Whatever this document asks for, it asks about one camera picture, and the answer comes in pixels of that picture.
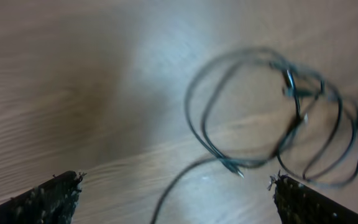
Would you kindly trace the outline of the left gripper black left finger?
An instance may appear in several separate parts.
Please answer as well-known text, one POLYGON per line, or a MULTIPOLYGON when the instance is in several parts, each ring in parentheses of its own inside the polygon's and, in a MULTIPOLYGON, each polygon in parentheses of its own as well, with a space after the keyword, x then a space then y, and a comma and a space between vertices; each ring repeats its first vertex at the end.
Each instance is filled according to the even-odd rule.
POLYGON ((69 170, 0 204, 0 224, 70 224, 84 176, 69 170))

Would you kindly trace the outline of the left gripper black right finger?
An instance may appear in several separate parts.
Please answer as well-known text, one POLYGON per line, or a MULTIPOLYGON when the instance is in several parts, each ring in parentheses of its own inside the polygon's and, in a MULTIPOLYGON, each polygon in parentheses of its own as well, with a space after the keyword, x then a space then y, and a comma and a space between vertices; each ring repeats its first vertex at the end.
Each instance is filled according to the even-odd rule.
POLYGON ((358 213, 287 175, 270 177, 282 224, 358 224, 358 213))

